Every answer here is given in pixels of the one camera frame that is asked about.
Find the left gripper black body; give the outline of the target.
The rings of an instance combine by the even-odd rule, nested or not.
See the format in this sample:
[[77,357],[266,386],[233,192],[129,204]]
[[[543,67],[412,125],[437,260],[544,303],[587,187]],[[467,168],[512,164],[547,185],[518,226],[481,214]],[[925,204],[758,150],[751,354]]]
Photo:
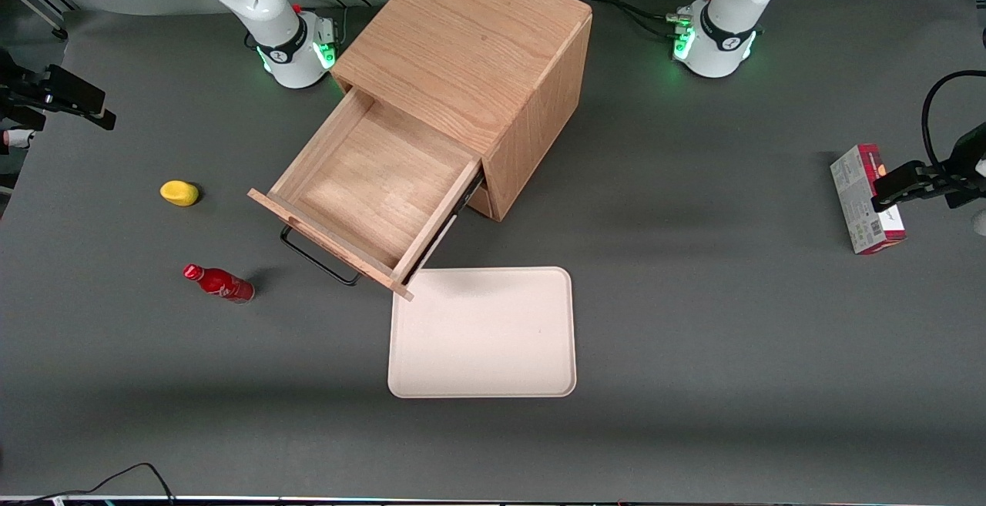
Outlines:
[[951,154],[939,162],[936,170],[940,191],[983,191],[984,175],[979,172],[979,163],[985,156],[985,123],[979,125],[958,139]]

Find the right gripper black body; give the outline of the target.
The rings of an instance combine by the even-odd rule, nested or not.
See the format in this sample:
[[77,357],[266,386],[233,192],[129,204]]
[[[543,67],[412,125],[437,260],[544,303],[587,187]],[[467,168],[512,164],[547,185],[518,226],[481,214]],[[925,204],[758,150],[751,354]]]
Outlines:
[[18,64],[7,49],[1,49],[1,93],[4,103],[47,106],[47,92],[42,83],[49,69],[36,72]]

